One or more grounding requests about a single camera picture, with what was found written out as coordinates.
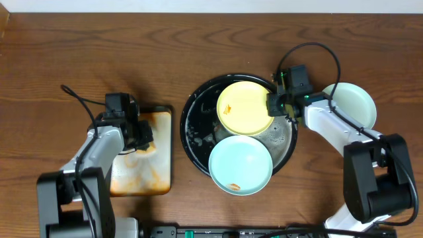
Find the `yellow plate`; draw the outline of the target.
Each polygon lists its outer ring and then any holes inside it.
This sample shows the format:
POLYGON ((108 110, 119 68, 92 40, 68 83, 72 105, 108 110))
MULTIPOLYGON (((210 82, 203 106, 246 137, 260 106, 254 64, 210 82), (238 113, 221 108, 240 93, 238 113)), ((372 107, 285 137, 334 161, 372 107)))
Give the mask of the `yellow plate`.
POLYGON ((266 97, 270 91, 251 81, 232 83, 217 100, 217 116, 232 134, 255 136, 265 131, 274 118, 268 115, 266 97))

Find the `light green plate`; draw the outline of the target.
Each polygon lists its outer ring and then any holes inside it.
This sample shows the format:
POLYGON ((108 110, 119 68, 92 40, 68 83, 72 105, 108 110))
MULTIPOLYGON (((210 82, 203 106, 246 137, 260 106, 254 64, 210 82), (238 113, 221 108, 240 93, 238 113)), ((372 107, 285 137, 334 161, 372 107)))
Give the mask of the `light green plate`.
POLYGON ((332 105, 336 110, 372 129, 377 119, 376 105, 371 96, 361 87, 351 83, 339 83, 336 86, 332 105))

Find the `light blue plate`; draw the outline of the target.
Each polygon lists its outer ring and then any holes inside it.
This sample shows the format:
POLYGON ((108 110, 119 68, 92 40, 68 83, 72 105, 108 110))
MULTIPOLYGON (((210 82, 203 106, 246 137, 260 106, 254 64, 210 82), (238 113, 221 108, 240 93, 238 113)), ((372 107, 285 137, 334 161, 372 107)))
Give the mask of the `light blue plate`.
POLYGON ((248 196, 268 184, 273 162, 270 152, 257 139, 231 136, 212 149, 208 167, 210 177, 220 189, 232 195, 248 196))

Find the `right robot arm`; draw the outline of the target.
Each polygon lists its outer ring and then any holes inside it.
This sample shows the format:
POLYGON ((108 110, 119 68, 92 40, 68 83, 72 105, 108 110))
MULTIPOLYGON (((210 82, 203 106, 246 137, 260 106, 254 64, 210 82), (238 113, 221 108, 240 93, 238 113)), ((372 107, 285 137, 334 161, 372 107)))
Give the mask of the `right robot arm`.
POLYGON ((326 139, 344 159, 344 205, 314 234, 325 237, 371 237, 374 226, 411 209, 418 215, 418 193, 407 144, 398 134, 384 136, 358 119, 373 117, 368 93, 351 83, 328 86, 315 93, 301 83, 278 86, 266 97, 270 116, 285 116, 326 139))

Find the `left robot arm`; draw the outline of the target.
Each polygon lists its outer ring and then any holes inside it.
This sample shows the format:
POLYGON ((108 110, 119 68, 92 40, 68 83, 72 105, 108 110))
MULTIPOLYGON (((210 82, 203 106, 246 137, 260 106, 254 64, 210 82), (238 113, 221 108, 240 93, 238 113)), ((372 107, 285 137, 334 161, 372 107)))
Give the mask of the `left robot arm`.
POLYGON ((137 114, 97 116, 75 156, 37 180, 40 236, 139 237, 138 220, 114 215, 106 178, 120 153, 146 150, 152 140, 151 126, 137 114))

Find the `rectangular black soapy tray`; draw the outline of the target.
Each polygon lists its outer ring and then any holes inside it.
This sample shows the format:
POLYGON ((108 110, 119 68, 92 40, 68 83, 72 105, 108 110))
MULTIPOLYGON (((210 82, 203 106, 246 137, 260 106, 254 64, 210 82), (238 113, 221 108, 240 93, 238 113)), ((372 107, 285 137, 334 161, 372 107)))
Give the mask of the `rectangular black soapy tray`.
POLYGON ((147 120, 153 141, 146 150, 124 151, 113 161, 110 177, 112 196, 163 195, 171 189, 173 116, 169 106, 141 111, 147 120))

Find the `round black tray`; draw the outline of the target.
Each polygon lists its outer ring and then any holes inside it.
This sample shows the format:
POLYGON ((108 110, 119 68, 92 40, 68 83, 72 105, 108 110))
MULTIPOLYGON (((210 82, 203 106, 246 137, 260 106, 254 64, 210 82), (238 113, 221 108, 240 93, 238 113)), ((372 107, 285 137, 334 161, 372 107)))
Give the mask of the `round black tray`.
MULTIPOLYGON (((180 138, 191 162, 210 176, 209 157, 221 140, 233 135, 219 121, 216 105, 222 91, 238 81, 258 83, 270 92, 276 90, 271 82, 251 74, 220 75, 199 86, 188 98, 180 119, 180 138)), ((272 156, 276 174, 294 152, 298 137, 297 126, 288 119, 276 117, 269 128, 253 138, 265 145, 272 156)))

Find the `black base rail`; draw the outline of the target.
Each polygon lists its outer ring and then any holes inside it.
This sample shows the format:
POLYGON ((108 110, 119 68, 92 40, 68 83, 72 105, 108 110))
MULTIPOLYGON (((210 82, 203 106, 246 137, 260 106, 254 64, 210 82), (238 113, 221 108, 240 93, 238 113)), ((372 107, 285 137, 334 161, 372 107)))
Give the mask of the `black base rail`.
POLYGON ((313 237, 379 237, 397 238, 393 229, 371 228, 369 231, 335 232, 322 226, 291 224, 278 229, 245 227, 177 227, 173 225, 145 228, 134 218, 116 219, 116 238, 313 238, 313 237))

